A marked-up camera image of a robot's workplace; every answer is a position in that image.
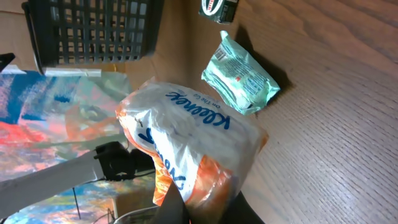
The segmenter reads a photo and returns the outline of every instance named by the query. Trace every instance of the wood grain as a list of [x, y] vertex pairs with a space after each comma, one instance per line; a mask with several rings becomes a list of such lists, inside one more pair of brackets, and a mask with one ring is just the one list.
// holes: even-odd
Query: wood grain
[[260, 217], [398, 223], [397, 1], [240, 0], [228, 26], [181, 3], [166, 1], [183, 21], [162, 21], [172, 32], [157, 50], [172, 66], [155, 54], [158, 75], [220, 98], [200, 75], [224, 29], [284, 86], [251, 116], [270, 136], [243, 186]]

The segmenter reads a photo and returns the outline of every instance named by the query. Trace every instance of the kleenex logo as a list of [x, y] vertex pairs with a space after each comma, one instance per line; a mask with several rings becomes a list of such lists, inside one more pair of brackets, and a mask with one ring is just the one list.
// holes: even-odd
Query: kleenex logo
[[[209, 108], [204, 108], [201, 106], [197, 106], [196, 104], [192, 104], [190, 100], [188, 100], [186, 95], [181, 95], [176, 92], [171, 92], [167, 94], [166, 96], [171, 97], [171, 101], [175, 101], [176, 105], [181, 105], [183, 106], [188, 112], [191, 112], [192, 115], [198, 114], [199, 116], [205, 117], [203, 119], [204, 124], [210, 124], [213, 123], [214, 126], [219, 126], [224, 124], [224, 129], [227, 130], [229, 128], [229, 116], [224, 117], [224, 115], [220, 113], [215, 113], [213, 110]], [[215, 122], [215, 119], [217, 116], [221, 119], [217, 122]]]

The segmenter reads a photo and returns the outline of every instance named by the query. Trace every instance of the black plastic basket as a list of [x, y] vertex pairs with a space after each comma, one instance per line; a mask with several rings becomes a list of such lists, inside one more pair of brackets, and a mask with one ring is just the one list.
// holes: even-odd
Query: black plastic basket
[[164, 0], [29, 0], [37, 69], [115, 63], [153, 54]]

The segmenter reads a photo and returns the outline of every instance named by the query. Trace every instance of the basket handle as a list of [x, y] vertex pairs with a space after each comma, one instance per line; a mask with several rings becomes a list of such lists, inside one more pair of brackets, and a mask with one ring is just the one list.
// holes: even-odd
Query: basket handle
[[34, 56], [35, 56], [36, 67], [37, 67], [39, 73], [44, 75], [42, 61], [39, 56], [39, 51], [37, 50], [32, 18], [30, 17], [29, 3], [24, 2], [24, 3], [22, 3], [21, 7], [25, 11], [25, 18], [26, 18], [26, 22], [27, 22], [27, 28], [29, 30], [30, 42], [32, 43], [32, 48], [33, 48], [33, 52], [34, 52]]

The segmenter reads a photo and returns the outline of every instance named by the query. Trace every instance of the wooden table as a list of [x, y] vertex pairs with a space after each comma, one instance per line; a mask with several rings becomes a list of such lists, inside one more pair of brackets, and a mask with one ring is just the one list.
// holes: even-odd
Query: wooden table
[[157, 51], [126, 65], [218, 97], [201, 71], [225, 29], [282, 87], [243, 186], [266, 223], [398, 223], [398, 1], [240, 0], [231, 25], [166, 0]]

